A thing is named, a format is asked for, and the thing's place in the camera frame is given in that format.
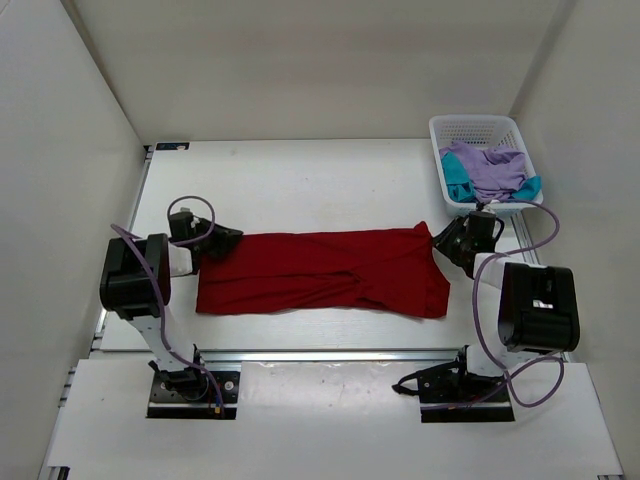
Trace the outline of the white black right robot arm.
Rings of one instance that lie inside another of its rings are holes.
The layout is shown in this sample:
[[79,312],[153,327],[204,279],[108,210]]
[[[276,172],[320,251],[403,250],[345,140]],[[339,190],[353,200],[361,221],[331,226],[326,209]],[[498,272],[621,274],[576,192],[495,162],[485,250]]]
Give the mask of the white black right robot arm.
[[[449,387],[470,400],[486,384],[485,377],[504,377],[519,365],[574,351],[580,323],[574,276],[565,267],[520,261],[514,253],[496,251],[505,222],[488,211],[457,216],[433,240],[435,249],[473,281],[472,315],[477,342],[462,354],[463,366],[449,375]],[[495,327],[483,330],[480,286],[500,294]]]

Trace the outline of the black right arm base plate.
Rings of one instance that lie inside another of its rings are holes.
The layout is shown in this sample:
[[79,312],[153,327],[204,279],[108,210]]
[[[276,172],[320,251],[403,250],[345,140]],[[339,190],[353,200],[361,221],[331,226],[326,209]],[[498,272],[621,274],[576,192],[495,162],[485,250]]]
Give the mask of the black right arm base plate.
[[392,390],[418,398],[423,424],[515,420],[505,379],[471,373],[464,353],[453,361],[405,375]]

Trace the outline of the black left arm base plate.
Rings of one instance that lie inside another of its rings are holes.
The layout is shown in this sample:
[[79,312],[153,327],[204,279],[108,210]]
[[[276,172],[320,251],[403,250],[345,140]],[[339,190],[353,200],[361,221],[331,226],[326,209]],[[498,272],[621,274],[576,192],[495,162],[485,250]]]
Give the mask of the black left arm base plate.
[[184,367],[161,370],[150,361],[154,371],[146,417],[149,419],[235,420],[238,411],[241,371],[224,367],[204,374]]

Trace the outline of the lilac t shirt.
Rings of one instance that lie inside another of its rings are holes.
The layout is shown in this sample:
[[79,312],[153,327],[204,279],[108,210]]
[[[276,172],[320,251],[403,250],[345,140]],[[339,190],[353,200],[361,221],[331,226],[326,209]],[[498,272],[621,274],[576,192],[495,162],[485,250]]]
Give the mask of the lilac t shirt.
[[508,146],[479,149],[454,141],[439,150],[440,160],[449,152],[459,158],[481,200],[505,200],[506,192],[518,191],[528,178],[525,154]]

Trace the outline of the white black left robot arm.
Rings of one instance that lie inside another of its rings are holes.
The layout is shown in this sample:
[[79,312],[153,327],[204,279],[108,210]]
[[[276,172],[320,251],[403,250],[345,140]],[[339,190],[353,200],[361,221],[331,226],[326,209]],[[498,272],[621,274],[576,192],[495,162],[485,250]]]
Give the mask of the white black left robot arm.
[[224,406],[214,374],[171,313],[171,280],[199,272],[204,260],[222,260],[244,233],[201,218],[188,209],[168,217],[170,233],[141,238],[113,224],[99,286],[102,306],[129,325],[155,355],[155,377],[188,402]]

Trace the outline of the red t shirt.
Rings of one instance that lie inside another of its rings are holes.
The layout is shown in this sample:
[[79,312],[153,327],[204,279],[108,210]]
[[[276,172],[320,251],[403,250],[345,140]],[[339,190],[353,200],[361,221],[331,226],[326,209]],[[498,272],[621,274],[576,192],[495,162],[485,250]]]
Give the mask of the red t shirt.
[[205,257],[195,310],[207,315],[356,308],[439,319],[450,284],[425,223],[383,230],[244,236]]

